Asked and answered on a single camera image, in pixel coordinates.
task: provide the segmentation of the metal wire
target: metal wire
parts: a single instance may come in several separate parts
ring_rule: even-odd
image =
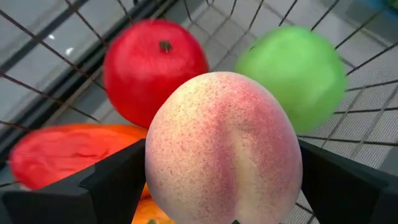
[[[80,8],[82,5],[86,4],[89,0],[76,0],[73,2],[75,7]],[[63,2],[57,1],[56,5],[61,6]],[[48,25],[36,33],[37,38],[45,39],[63,22],[67,21],[73,13],[69,9],[65,9],[61,12],[53,21],[48,23]],[[8,72],[12,67],[16,66],[32,49],[34,49],[39,43],[34,39],[30,39],[26,44],[24,44],[20,49],[18,49],[11,57],[9,57],[2,65],[0,65],[0,70],[3,72]]]
[[[336,138],[324,138],[324,137],[315,137],[309,135],[297,135],[299,138],[309,138],[309,139],[317,139],[317,140],[325,140],[325,141],[336,141],[336,142],[346,142],[346,143],[361,143],[361,140],[350,140],[350,139],[336,139]],[[380,141],[363,141],[363,144],[370,145],[379,145],[379,146],[398,146],[396,142],[380,142]]]
[[[315,25],[311,28],[311,31],[315,30],[317,26],[321,23],[321,21],[336,7],[336,5],[340,2],[340,0],[334,1],[334,3],[326,10],[326,12],[319,18],[319,20],[315,23]]]
[[[261,0],[261,2],[260,2],[260,4],[259,4],[259,7],[257,7],[256,12],[254,13],[253,18],[251,19],[251,22],[250,22],[248,31],[249,31],[249,30],[251,29],[251,27],[253,26],[254,21],[256,20],[257,15],[259,14],[259,11],[260,11],[260,9],[261,9],[261,7],[262,7],[262,3],[263,3],[263,2],[264,2],[264,0]]]
[[[185,6],[185,10],[187,11],[187,15],[188,15],[189,20],[190,20],[191,22],[193,22],[192,17],[191,17],[191,14],[190,14],[190,12],[189,12],[187,0],[184,0],[184,6]]]
[[[281,25],[285,22],[287,16],[290,14],[290,12],[292,11],[292,9],[293,9],[294,6],[296,5],[296,3],[297,3],[297,0],[294,0],[294,2],[292,3],[292,5],[290,5],[289,10],[287,10],[285,16],[284,16],[284,17],[282,18],[282,20],[280,21],[279,26],[281,26]]]
[[[81,21],[86,24],[86,26],[95,34],[95,36],[97,36],[98,40],[101,41],[103,45],[107,46],[108,44],[105,42],[105,40],[97,33],[97,31],[95,31],[94,27],[90,25],[86,18],[80,14],[79,10],[69,0],[64,1],[68,4],[69,9],[72,10],[81,19]]]
[[[345,42],[347,42],[347,40],[350,40],[350,38],[352,38],[355,34],[357,34],[360,30],[362,30],[366,25],[368,25],[370,22],[372,22],[375,18],[377,18],[378,16],[380,16],[384,11],[386,11],[387,9],[389,9],[396,1],[391,1],[388,4],[386,4],[386,6],[384,6],[381,10],[377,11],[376,13],[374,13],[373,15],[371,15],[365,22],[363,22],[359,27],[357,27],[354,32],[350,33],[350,35],[348,35],[346,38],[344,38],[336,47],[335,49],[338,49],[339,47],[341,47]]]
[[[5,183],[5,184],[0,184],[0,188],[1,187],[8,187],[8,186],[11,186],[11,185],[14,185],[14,184],[18,184],[18,182],[11,182],[11,183]]]
[[[360,65],[358,65],[357,67],[353,68],[351,71],[349,71],[346,75],[351,75],[353,72],[357,71],[358,69],[362,68],[363,66],[365,66],[366,64],[368,64],[369,62],[373,61],[374,59],[382,56],[384,53],[390,51],[391,49],[393,49],[394,47],[396,47],[398,45],[398,41],[393,43],[392,45],[386,47],[384,50],[382,50],[381,52],[377,53],[376,55],[374,55],[373,57],[367,59],[366,61],[364,61],[363,63],[361,63]]]
[[[366,109],[366,110],[352,110],[352,111],[347,111],[347,113],[368,113],[368,112],[378,112],[378,111],[392,111],[392,110],[398,110],[398,107],[390,107],[390,108],[385,108],[384,110],[382,108],[379,109]],[[345,111],[337,111],[334,112],[334,114],[344,114]]]
[[[209,6],[207,7],[207,10],[209,10],[209,9],[213,9],[213,10],[215,10],[215,11],[217,11],[217,12],[219,12],[219,13],[222,14],[222,12],[220,12],[219,10],[217,10],[217,8],[214,8],[212,5],[209,5]],[[232,16],[232,15],[230,14],[230,16],[228,16],[227,18],[225,18],[225,19],[222,21],[222,23],[214,30],[213,33],[216,34],[216,33],[223,27],[223,25],[228,21],[228,19],[229,19],[231,16]],[[206,32],[206,33],[209,35],[210,38],[207,39],[206,42],[203,44],[203,46],[206,46],[207,43],[208,43],[211,39],[213,39],[213,38],[211,38],[211,37],[213,36],[213,34],[209,34],[204,28],[202,28],[201,26],[199,26],[199,24],[198,24],[196,21],[191,21],[191,22],[192,22],[192,24],[197,25],[202,31]]]
[[[24,26],[22,26],[21,24],[19,24],[17,21],[15,21],[11,16],[9,16],[8,14],[6,14],[3,10],[0,9],[0,16],[3,16],[5,19],[7,19],[9,22],[11,22],[12,24],[14,24],[16,27],[18,27],[20,30],[22,30],[23,32],[25,32],[27,35],[29,35],[32,39],[36,40],[37,42],[39,42],[40,44],[42,44],[46,49],[48,49],[49,51],[51,51],[53,54],[55,54],[57,57],[59,57],[60,59],[62,59],[64,62],[66,62],[67,64],[69,64],[69,66],[71,66],[73,69],[75,69],[76,71],[78,71],[79,73],[81,73],[83,76],[85,76],[86,78],[90,79],[95,85],[99,86],[101,89],[105,90],[105,88],[100,85],[97,81],[91,79],[91,77],[89,75],[87,75],[83,70],[81,70],[80,68],[78,68],[74,63],[72,63],[71,61],[69,61],[67,58],[65,58],[64,56],[62,56],[60,53],[58,53],[56,50],[54,50],[52,47],[50,47],[48,44],[46,44],[43,40],[38,39],[36,37],[36,35],[34,35],[31,31],[29,31],[28,29],[26,29]]]
[[[0,78],[5,78],[6,80],[9,80],[10,82],[13,82],[13,83],[18,84],[20,86],[23,86],[24,88],[26,88],[26,89],[28,89],[30,91],[33,91],[33,92],[39,94],[40,96],[43,96],[43,97],[48,98],[48,99],[51,99],[52,101],[56,102],[59,105],[66,105],[71,110],[76,111],[76,112],[78,112],[78,113],[80,113],[80,114],[82,114],[82,115],[84,115],[84,116],[86,116],[88,118],[91,118],[94,121],[100,123],[100,121],[98,119],[94,118],[92,115],[90,115],[90,114],[88,114],[86,112],[83,112],[82,110],[79,110],[78,108],[76,108],[76,107],[74,107],[74,106],[72,106],[72,105],[70,105],[70,104],[68,104],[66,102],[62,102],[62,101],[60,101],[60,100],[58,100],[58,99],[56,99],[56,98],[54,98],[52,96],[49,96],[48,94],[46,94],[46,93],[44,93],[44,92],[42,92],[42,91],[40,91],[40,90],[38,90],[36,88],[33,88],[30,85],[27,85],[27,84],[25,84],[25,83],[23,83],[23,82],[21,82],[19,80],[16,80],[15,78],[12,78],[12,77],[4,74],[4,73],[0,73]]]
[[[361,150],[363,144],[366,144],[365,142],[368,139],[368,137],[370,136],[370,134],[372,133],[373,128],[378,124],[379,120],[381,119],[381,116],[382,116],[383,112],[386,110],[386,108],[388,107],[390,101],[393,99],[393,97],[395,97],[395,95],[397,93],[398,93],[398,85],[394,88],[394,91],[392,91],[392,93],[389,95],[388,99],[384,102],[384,104],[381,107],[381,110],[377,113],[377,115],[373,119],[370,127],[368,127],[368,129],[366,130],[364,136],[361,138],[361,141],[355,147],[355,149],[353,150],[353,152],[351,153],[351,156],[349,158],[354,159],[359,154],[359,151]],[[387,146],[398,146],[398,142],[387,143]]]
[[[346,90],[346,92],[354,91],[354,90],[360,90],[360,89],[362,89],[362,88],[371,88],[371,87],[376,87],[376,86],[388,85],[388,84],[393,84],[393,83],[398,83],[398,79],[396,79],[396,80],[391,80],[391,81],[388,81],[388,82],[381,82],[381,83],[375,83],[375,84],[368,84],[368,85],[361,86],[361,87],[349,88],[349,89]]]
[[[234,3],[232,4],[231,13],[229,14],[229,16],[230,16],[230,17],[232,16],[232,14],[233,14],[233,13],[234,13],[234,11],[235,11],[236,2],[237,2],[237,0],[235,0],[235,1],[234,1]]]
[[[6,125],[6,126],[9,126],[9,127],[13,127],[13,128],[17,128],[17,129],[21,129],[23,131],[33,131],[33,129],[21,126],[19,124],[11,123],[11,122],[8,122],[8,121],[0,120],[0,124]]]
[[[321,145],[321,147],[324,147],[325,144],[331,139],[332,135],[334,135],[337,131],[337,129],[340,127],[340,125],[343,123],[344,119],[347,117],[348,112],[351,110],[351,108],[355,105],[355,103],[359,100],[359,98],[361,97],[362,93],[363,93],[364,88],[362,87],[362,89],[360,89],[360,91],[358,92],[358,94],[355,96],[354,100],[349,104],[347,110],[344,112],[344,114],[342,115],[342,117],[340,118],[340,120],[337,122],[336,126],[333,127],[333,129],[331,130],[330,134],[328,135],[328,137],[326,138],[326,141]]]
[[[126,9],[126,7],[124,6],[123,2],[122,2],[121,0],[116,0],[116,1],[119,3],[119,5],[120,5],[120,7],[122,8],[124,14],[129,18],[130,22],[133,23],[133,19],[132,19],[132,17],[130,16],[129,12],[127,12],[127,9]]]
[[[306,212],[308,212],[309,214],[313,215],[313,211],[307,209],[306,207],[304,207],[303,205],[299,204],[299,203],[295,203],[296,206],[298,206],[299,208],[301,208],[302,210],[305,210]]]

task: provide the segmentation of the peach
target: peach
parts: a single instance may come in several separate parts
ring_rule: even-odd
[[[302,182],[280,104],[231,72],[200,75],[172,93],[150,125],[145,160],[152,197],[182,224],[279,223]]]

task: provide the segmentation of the plastic fruit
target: plastic fruit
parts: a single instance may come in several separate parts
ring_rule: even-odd
[[[259,82],[279,101],[296,133],[321,125],[344,97],[343,62],[323,37],[283,27],[261,37],[235,71]]]
[[[150,192],[149,192],[149,189],[148,189],[148,185],[145,184],[144,190],[142,190],[142,193],[141,193],[141,199],[147,198],[147,197],[150,197]]]
[[[137,205],[132,224],[175,224],[152,198],[141,199]]]
[[[187,80],[208,72],[200,44],[183,27],[162,19],[125,30],[104,61],[104,83],[113,106],[148,128],[157,110]]]
[[[69,124],[29,133],[10,155],[11,170],[28,189],[40,189],[145,138],[129,125]]]
[[[278,224],[302,182],[280,104],[230,72],[192,78],[167,99],[148,130],[145,165],[152,198],[184,224]]]

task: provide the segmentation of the shopping cart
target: shopping cart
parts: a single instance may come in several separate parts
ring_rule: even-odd
[[[101,65],[108,43],[131,23],[149,17],[186,27],[204,47],[212,70],[232,71],[237,55],[278,26],[304,26],[328,38],[345,63],[349,86],[333,116],[299,136],[302,193],[283,223],[398,223],[394,210],[398,202],[398,35],[394,30],[398,16],[390,5],[373,8],[366,0],[54,2],[65,10],[44,18],[49,24],[36,31],[0,3],[4,25],[30,38],[1,58],[0,223],[131,222],[145,182],[140,169],[144,140],[34,193],[21,190],[12,178],[7,155],[23,135],[42,126],[126,123],[106,99]],[[102,24],[96,18],[103,17],[103,12],[89,10],[100,4],[117,7],[117,13]],[[58,38],[54,33],[66,29],[72,19],[79,25],[69,24],[69,29],[84,27],[90,34],[83,44],[60,49],[52,42]],[[38,57],[43,51],[45,56]],[[35,60],[26,65],[27,57]],[[57,63],[53,65],[50,58]],[[21,75],[22,68],[35,66],[53,66],[52,76],[34,83]],[[34,71],[29,75],[42,75]],[[123,178],[124,170],[140,172],[128,172],[129,177]]]

